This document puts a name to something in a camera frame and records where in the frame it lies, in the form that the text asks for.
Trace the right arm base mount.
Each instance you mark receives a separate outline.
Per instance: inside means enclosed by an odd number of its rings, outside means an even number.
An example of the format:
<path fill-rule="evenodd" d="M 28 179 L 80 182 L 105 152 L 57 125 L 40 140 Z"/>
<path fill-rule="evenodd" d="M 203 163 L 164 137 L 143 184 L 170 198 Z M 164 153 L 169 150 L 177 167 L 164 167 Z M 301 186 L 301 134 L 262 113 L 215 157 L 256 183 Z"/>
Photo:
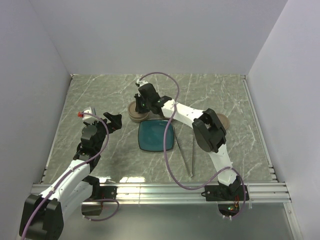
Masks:
<path fill-rule="evenodd" d="M 229 186 L 220 182 L 218 182 L 218 185 L 206 185 L 201 196 L 207 202 L 219 202 L 219 212 L 223 217 L 229 219 L 240 213 L 240 202 L 246 203 L 250 200 L 247 186 L 242 185 L 238 180 Z"/>

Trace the beige lid with handle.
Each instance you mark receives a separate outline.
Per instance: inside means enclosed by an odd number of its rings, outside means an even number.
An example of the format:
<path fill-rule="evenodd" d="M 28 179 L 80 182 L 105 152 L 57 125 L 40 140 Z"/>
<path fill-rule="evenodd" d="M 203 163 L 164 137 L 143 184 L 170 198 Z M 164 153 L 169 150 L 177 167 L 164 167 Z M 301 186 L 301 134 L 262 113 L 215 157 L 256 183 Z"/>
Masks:
<path fill-rule="evenodd" d="M 146 114 L 146 113 L 138 113 L 136 111 L 136 102 L 135 101 L 130 103 L 130 105 L 128 106 L 127 112 L 128 112 L 128 115 Z"/>

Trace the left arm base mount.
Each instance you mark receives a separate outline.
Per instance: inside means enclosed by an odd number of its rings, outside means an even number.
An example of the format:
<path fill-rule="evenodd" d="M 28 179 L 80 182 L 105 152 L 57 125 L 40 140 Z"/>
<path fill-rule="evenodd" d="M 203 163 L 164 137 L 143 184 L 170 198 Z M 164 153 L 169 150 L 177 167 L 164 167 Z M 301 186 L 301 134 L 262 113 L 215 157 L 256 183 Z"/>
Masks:
<path fill-rule="evenodd" d="M 98 202 L 101 211 L 104 208 L 104 203 L 116 203 L 116 209 L 107 217 L 94 219 L 90 217 L 93 216 L 93 214 L 88 214 L 88 212 L 86 214 L 82 213 L 82 217 L 92 222 L 102 222 L 112 218 L 120 208 L 120 203 L 116 199 L 118 187 L 115 185 L 101 185 L 100 180 L 97 177 L 90 175 L 85 177 L 82 181 L 92 186 L 92 193 L 85 202 Z"/>

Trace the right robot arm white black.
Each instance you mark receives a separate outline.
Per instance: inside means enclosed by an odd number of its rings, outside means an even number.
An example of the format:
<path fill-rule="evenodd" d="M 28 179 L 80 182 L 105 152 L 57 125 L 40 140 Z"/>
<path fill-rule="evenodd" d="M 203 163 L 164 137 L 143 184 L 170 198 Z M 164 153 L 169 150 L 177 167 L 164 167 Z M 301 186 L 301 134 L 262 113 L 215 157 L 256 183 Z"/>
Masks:
<path fill-rule="evenodd" d="M 165 118 L 172 118 L 193 129 L 198 146 L 207 152 L 217 172 L 228 167 L 218 175 L 221 185 L 220 194 L 226 200 L 233 199 L 238 194 L 241 185 L 237 174 L 231 169 L 226 145 L 226 129 L 216 112 L 212 109 L 199 110 L 176 102 L 168 96 L 161 97 L 151 83 L 142 81 L 135 84 L 138 93 L 136 112 L 142 114 L 152 112 Z"/>

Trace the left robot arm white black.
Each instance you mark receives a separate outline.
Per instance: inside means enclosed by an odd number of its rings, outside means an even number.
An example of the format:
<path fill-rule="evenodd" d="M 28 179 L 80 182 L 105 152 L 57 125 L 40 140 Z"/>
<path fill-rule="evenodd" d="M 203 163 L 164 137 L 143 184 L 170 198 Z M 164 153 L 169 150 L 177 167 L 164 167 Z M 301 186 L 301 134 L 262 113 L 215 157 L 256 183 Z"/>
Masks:
<path fill-rule="evenodd" d="M 47 189 L 38 195 L 30 194 L 24 202 L 19 227 L 21 239 L 57 240 L 67 219 L 83 202 L 114 203 L 117 187 L 104 187 L 91 172 L 97 166 L 107 147 L 110 134 L 122 128 L 122 115 L 96 115 L 94 108 L 79 112 L 84 123 L 80 143 L 67 169 Z"/>

